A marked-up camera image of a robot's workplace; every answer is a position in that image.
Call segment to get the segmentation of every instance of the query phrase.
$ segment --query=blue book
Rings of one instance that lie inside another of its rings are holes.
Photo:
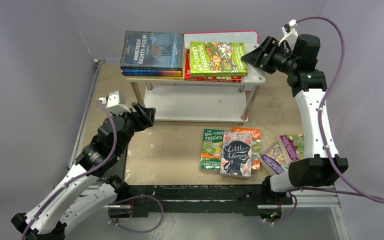
[[[183,76],[182,71],[169,70],[142,70],[142,69],[123,69],[123,76],[147,76],[147,77],[177,77]]]
[[[184,48],[183,33],[126,31],[120,68],[182,71]]]

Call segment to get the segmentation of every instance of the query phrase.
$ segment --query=gray wall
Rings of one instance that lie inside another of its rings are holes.
[[[327,100],[336,146],[349,161],[345,176],[384,197],[384,0],[329,0],[321,15],[334,20],[345,38],[342,72]],[[320,20],[311,33],[321,38],[317,67],[330,82],[340,58],[339,38]],[[336,186],[350,189],[340,180]],[[384,239],[384,204],[346,195],[340,202],[352,240]]]
[[[65,173],[94,72],[62,0],[0,0],[0,240]]]
[[[282,37],[291,19],[318,16],[327,0],[64,0],[94,58],[120,60],[125,31],[257,30]],[[301,28],[308,33],[313,23]]]

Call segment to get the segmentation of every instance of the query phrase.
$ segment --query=cable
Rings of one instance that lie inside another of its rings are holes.
[[[305,20],[310,20],[310,19],[320,19],[320,20],[324,20],[328,23],[330,23],[334,28],[335,30],[337,31],[338,35],[339,35],[339,39],[340,39],[340,46],[341,46],[341,51],[340,51],[340,60],[339,60],[339,65],[338,65],[338,68],[336,70],[336,73],[335,75],[333,76],[333,79],[332,79],[332,83],[330,84],[330,86],[327,88],[326,90],[326,93],[324,94],[324,97],[321,99],[320,101],[320,105],[318,107],[319,111],[318,111],[318,127],[320,129],[320,133],[321,133],[321,138],[323,139],[323,144],[324,144],[324,148],[326,150],[326,153],[327,153],[327,156],[329,158],[329,162],[330,164],[332,165],[332,168],[334,169],[334,171],[336,172],[336,174],[338,174],[338,176],[350,187],[352,188],[354,191],[357,192],[357,196],[361,196],[361,197],[365,197],[367,199],[370,199],[374,202],[377,202],[377,203],[381,203],[381,204],[384,204],[384,198],[382,197],[379,197],[379,196],[373,196],[373,195],[369,195],[367,193],[365,193],[364,191],[362,191],[361,189],[359,189],[358,187],[356,187],[352,182],[350,182],[347,178],[345,178],[345,176],[341,173],[341,171],[338,169],[338,167],[336,166],[335,162],[334,162],[334,159],[332,157],[332,153],[329,149],[329,145],[328,145],[328,139],[326,138],[326,134],[325,134],[325,129],[323,128],[323,122],[322,122],[322,111],[323,111],[323,106],[326,102],[326,99],[328,98],[329,94],[331,93],[332,91],[332,88],[334,87],[337,79],[338,79],[338,75],[341,71],[341,68],[342,68],[342,64],[344,63],[344,54],[345,54],[345,43],[344,43],[344,37],[342,35],[342,32],[341,30],[339,29],[339,27],[336,25],[336,23],[334,23],[332,20],[330,20],[329,18],[327,17],[323,17],[323,16],[310,16],[310,17],[306,17],[306,18],[303,18],[301,20],[298,20],[296,21],[296,23],[300,23],[302,21],[305,21]]]
[[[120,224],[118,224],[117,222],[115,222],[114,220],[111,219],[110,210],[109,209],[108,209],[108,218],[109,218],[109,222],[108,223],[112,223],[112,224],[114,224],[115,226],[117,226],[117,227],[119,227],[121,229],[130,231],[130,232],[135,233],[135,234],[147,234],[147,233],[150,233],[150,232],[154,231],[155,229],[157,229],[161,225],[161,223],[163,222],[164,209],[163,209],[163,205],[161,205],[161,202],[158,201],[158,199],[156,199],[155,197],[150,196],[150,195],[132,196],[132,197],[126,198],[126,199],[121,200],[121,201],[113,202],[113,203],[111,203],[111,205],[122,204],[124,202],[130,201],[130,200],[133,200],[133,199],[138,199],[138,198],[149,198],[149,199],[154,200],[159,205],[159,208],[161,209],[161,218],[159,219],[159,222],[153,228],[151,228],[149,230],[135,230],[135,229],[131,229],[131,228],[128,228],[126,226],[120,225]]]
[[[21,240],[25,240],[27,233],[29,229],[32,227],[33,223],[38,219],[39,215],[43,212],[43,210],[49,206],[49,204],[64,190],[66,189],[70,184],[72,184],[74,181],[78,180],[79,178],[82,178],[86,175],[89,175],[93,173],[94,171],[98,170],[102,166],[104,166],[111,158],[111,156],[114,154],[114,151],[116,150],[117,146],[117,128],[116,124],[114,123],[113,117],[111,116],[110,112],[107,110],[107,108],[101,103],[101,101],[98,100],[99,106],[102,108],[102,110],[105,112],[106,116],[108,117],[109,122],[111,123],[112,127],[112,133],[113,133],[113,142],[112,142],[112,148],[111,151],[109,151],[108,156],[98,165],[95,167],[92,167],[88,171],[73,177],[66,183],[64,183],[64,186],[60,187],[58,190],[56,190],[49,198],[45,201],[45,203],[39,208],[39,210],[34,214],[33,219],[30,220],[30,222],[25,227],[24,231],[22,232]]]
[[[298,200],[297,200],[297,197],[291,193],[292,191],[288,191],[288,193],[291,195],[291,197],[295,200],[295,203],[293,204],[293,207],[292,207],[292,210],[290,211],[290,213],[288,215],[286,215],[284,218],[280,219],[279,221],[266,221],[266,219],[263,220],[263,223],[269,223],[271,225],[276,225],[276,224],[280,224],[280,223],[283,223],[284,221],[286,221],[287,219],[289,219],[292,214],[294,214],[295,210],[297,209],[297,205],[298,205]]]
[[[289,46],[289,42],[288,42],[287,40],[284,40],[284,41],[282,42],[282,44],[284,45],[283,48],[284,48],[285,50],[288,50],[291,54],[294,52],[294,51],[292,51],[291,47]]]

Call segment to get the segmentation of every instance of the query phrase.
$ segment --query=orange book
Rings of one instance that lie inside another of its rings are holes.
[[[252,170],[260,170],[260,150],[261,150],[261,131],[257,128],[237,127],[232,128],[232,132],[252,134]]]

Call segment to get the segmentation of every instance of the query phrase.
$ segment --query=red book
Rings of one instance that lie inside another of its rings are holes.
[[[186,81],[204,81],[204,82],[227,82],[227,83],[240,83],[241,76],[211,76],[211,77],[191,77],[191,63],[190,63],[189,49],[186,51],[186,65],[184,69],[184,79]]]

